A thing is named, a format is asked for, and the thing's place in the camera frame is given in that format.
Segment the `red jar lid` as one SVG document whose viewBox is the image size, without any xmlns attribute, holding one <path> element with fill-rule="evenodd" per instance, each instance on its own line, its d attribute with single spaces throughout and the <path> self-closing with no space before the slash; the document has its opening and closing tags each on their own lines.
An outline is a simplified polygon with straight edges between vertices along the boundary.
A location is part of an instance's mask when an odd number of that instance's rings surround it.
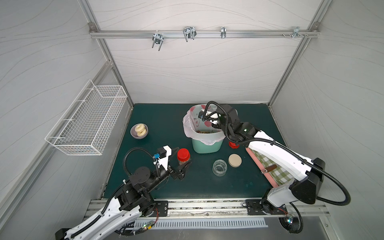
<svg viewBox="0 0 384 240">
<path fill-rule="evenodd" d="M 229 146 L 232 148 L 232 149 L 238 149 L 240 147 L 240 145 L 238 144 L 235 144 L 233 142 L 229 142 Z"/>
</svg>

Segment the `beige lid glass peanut jar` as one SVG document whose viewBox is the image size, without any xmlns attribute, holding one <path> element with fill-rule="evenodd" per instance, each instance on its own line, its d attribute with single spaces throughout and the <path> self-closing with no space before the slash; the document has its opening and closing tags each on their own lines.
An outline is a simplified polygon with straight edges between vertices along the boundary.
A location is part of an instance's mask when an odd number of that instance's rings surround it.
<svg viewBox="0 0 384 240">
<path fill-rule="evenodd" d="M 222 177 L 228 169 L 227 163 L 224 160 L 216 160 L 213 164 L 213 173 L 217 177 Z"/>
</svg>

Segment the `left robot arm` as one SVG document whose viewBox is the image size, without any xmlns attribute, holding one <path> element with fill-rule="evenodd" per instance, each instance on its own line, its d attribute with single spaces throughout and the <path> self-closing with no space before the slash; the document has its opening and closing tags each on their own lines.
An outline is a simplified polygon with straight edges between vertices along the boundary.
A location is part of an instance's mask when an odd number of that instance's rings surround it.
<svg viewBox="0 0 384 240">
<path fill-rule="evenodd" d="M 169 177 L 183 180 L 192 160 L 173 167 L 169 164 L 179 149 L 164 146 L 151 156 L 155 170 L 139 167 L 134 173 L 124 166 L 128 178 L 107 199 L 104 207 L 81 224 L 56 232 L 57 240 L 103 240 L 112 233 L 128 236 L 126 227 L 139 217 L 159 215 L 157 204 L 151 191 Z"/>
</svg>

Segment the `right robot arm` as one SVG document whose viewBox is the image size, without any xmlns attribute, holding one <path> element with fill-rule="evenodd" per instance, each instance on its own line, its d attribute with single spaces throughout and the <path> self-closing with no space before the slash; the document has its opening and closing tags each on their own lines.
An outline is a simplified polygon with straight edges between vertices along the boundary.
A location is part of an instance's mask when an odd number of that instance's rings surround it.
<svg viewBox="0 0 384 240">
<path fill-rule="evenodd" d="M 198 117 L 204 122 L 210 122 L 213 128 L 222 130 L 231 143 L 246 146 L 266 156 L 293 177 L 287 183 L 268 190 L 256 204 L 256 208 L 265 214 L 270 215 L 283 205 L 296 201 L 313 205 L 319 200 L 335 206 L 347 206 L 351 202 L 349 191 L 339 180 L 325 171 L 323 160 L 303 157 L 275 141 L 253 124 L 242 122 L 237 111 L 230 105 L 210 101 L 199 112 Z M 318 195 L 325 178 L 341 189 L 345 195 L 344 200 L 333 201 Z"/>
</svg>

